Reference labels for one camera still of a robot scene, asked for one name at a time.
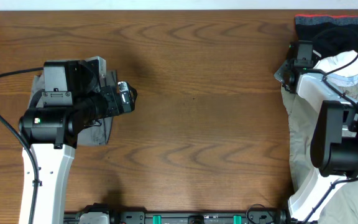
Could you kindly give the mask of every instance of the red stripe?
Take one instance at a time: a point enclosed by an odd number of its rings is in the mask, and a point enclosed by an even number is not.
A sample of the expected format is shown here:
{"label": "red stripe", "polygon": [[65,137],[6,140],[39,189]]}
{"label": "red stripe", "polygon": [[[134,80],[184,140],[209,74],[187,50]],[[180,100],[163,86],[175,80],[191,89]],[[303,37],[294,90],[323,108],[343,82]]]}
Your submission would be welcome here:
{"label": "red stripe", "polygon": [[338,18],[354,18],[354,17],[358,17],[358,16],[347,16],[347,15],[343,15],[343,16],[330,16],[330,15],[319,15],[319,14],[312,14],[312,15],[297,14],[297,15],[295,15],[295,17],[332,17],[332,18],[338,19]]}

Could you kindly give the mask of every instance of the cable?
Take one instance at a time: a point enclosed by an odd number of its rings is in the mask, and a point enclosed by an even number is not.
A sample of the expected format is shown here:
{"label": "cable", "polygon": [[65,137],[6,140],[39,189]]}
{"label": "cable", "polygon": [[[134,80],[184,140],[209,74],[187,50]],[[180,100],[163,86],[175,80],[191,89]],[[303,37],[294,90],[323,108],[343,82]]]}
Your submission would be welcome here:
{"label": "cable", "polygon": [[91,128],[91,127],[100,127],[100,126],[102,126],[102,121],[97,119],[97,120],[92,121],[92,125],[85,126],[84,129]]}
{"label": "cable", "polygon": [[[261,205],[261,204],[253,204],[253,205],[251,205],[251,206],[247,209],[246,218],[247,218],[248,222],[251,222],[252,224],[257,224],[257,223],[255,223],[254,221],[252,221],[252,220],[249,219],[249,217],[248,217],[248,211],[249,211],[252,207],[254,207],[254,206],[256,206],[256,205],[261,206],[261,207],[263,207],[263,208],[266,208],[265,206],[263,206],[263,205]],[[273,216],[269,211],[266,211],[266,212],[268,213],[268,215],[270,215],[270,217],[273,218],[273,221],[274,221],[274,216]]]}
{"label": "cable", "polygon": [[[44,68],[31,68],[27,70],[19,70],[15,72],[7,72],[0,74],[0,78],[7,77],[9,75],[16,75],[21,73],[27,73],[27,72],[35,72],[43,70]],[[39,173],[38,173],[38,167],[37,163],[35,162],[34,155],[30,151],[29,143],[0,115],[0,122],[2,122],[5,127],[10,130],[10,132],[19,140],[20,144],[22,144],[24,150],[29,155],[32,168],[34,170],[34,180],[33,180],[33,192],[32,192],[32,200],[31,200],[31,208],[30,208],[30,215],[29,215],[29,224],[33,223],[34,220],[34,212],[35,212],[35,203],[37,200],[37,192],[38,192],[38,186],[39,186]]]}
{"label": "cable", "polygon": [[[315,37],[313,37],[313,41],[316,40],[318,37],[321,37],[322,35],[331,32],[333,30],[346,30],[346,31],[351,31],[353,34],[355,34],[358,38],[358,33],[352,29],[348,29],[348,28],[344,28],[344,27],[335,27],[332,29],[328,29],[328,30],[324,30],[322,32],[320,32],[319,34],[317,34]],[[346,101],[348,101],[357,111],[358,111],[358,104],[356,102],[354,102],[352,99],[350,99],[349,97],[346,96],[345,93],[340,92],[337,88],[333,87],[328,81],[327,81],[327,76],[329,74],[332,74],[334,72],[337,72],[343,68],[346,68],[347,66],[351,65],[353,62],[355,62],[358,59],[358,52],[356,57],[350,61],[349,63],[347,63],[344,66],[341,66],[337,69],[334,69],[330,72],[322,72],[323,74],[323,79],[322,81],[324,82],[324,84],[326,86],[328,86],[330,89],[332,89],[333,92],[335,92],[336,94],[338,94],[341,98],[345,99]],[[350,182],[355,182],[358,181],[358,177],[353,178],[353,179],[346,179],[346,180],[336,180],[333,183],[331,183],[330,187],[328,188],[328,190],[326,191],[326,193],[323,195],[323,197],[321,197],[320,201],[317,203],[317,205],[311,209],[311,212],[309,213],[309,215],[305,218],[305,220],[303,220],[302,224],[306,224],[309,219],[311,218],[311,216],[315,213],[315,211],[317,211],[317,209],[321,206],[321,204],[323,204],[323,202],[326,200],[326,198],[328,197],[328,195],[331,193],[332,190],[335,189],[335,186],[337,186],[337,184],[345,184],[345,183],[350,183]]]}

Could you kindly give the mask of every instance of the wooden table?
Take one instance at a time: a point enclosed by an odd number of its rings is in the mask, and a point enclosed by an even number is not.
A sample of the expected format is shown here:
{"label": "wooden table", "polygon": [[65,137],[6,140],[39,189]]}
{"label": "wooden table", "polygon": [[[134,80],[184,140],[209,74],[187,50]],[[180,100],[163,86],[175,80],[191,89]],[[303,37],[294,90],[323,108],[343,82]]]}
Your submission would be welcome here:
{"label": "wooden table", "polygon": [[[94,202],[149,211],[280,206],[293,190],[273,73],[297,13],[0,12],[0,73],[99,55],[139,93],[136,110],[114,119],[107,146],[78,147],[66,210]],[[15,127],[34,75],[0,79],[0,112]],[[19,218],[21,149],[0,123],[0,223]]]}

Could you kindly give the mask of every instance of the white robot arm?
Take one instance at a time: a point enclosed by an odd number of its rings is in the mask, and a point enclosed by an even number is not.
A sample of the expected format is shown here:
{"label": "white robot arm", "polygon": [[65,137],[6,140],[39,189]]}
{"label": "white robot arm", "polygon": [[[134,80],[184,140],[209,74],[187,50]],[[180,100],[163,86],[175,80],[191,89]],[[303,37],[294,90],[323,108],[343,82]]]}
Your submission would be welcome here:
{"label": "white robot arm", "polygon": [[[319,114],[310,146],[314,169],[288,200],[291,219],[310,222],[319,219],[324,206],[346,182],[325,195],[332,183],[358,176],[358,109],[351,101],[357,106],[358,102],[338,95],[341,91],[327,81],[325,73],[313,69],[316,59],[312,42],[291,43],[286,62],[274,75],[286,91],[305,99]],[[343,128],[356,136],[343,137]]]}
{"label": "white robot arm", "polygon": [[48,61],[44,64],[44,75],[45,90],[40,91],[44,107],[30,107],[19,122],[21,135],[30,144],[39,170],[36,203],[32,208],[34,171],[29,154],[23,150],[20,224],[31,219],[37,224],[63,223],[67,179],[78,133],[94,126],[99,119],[130,113],[137,96],[128,83],[116,81],[115,72],[106,72],[106,61],[100,57]]}

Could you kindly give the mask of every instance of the white wall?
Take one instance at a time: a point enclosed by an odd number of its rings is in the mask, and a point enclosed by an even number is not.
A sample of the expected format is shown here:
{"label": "white wall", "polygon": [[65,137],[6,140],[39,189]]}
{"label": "white wall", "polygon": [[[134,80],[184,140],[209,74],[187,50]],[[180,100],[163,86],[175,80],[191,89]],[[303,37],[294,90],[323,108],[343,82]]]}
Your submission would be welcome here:
{"label": "white wall", "polygon": [[0,10],[358,9],[358,0],[0,0]]}

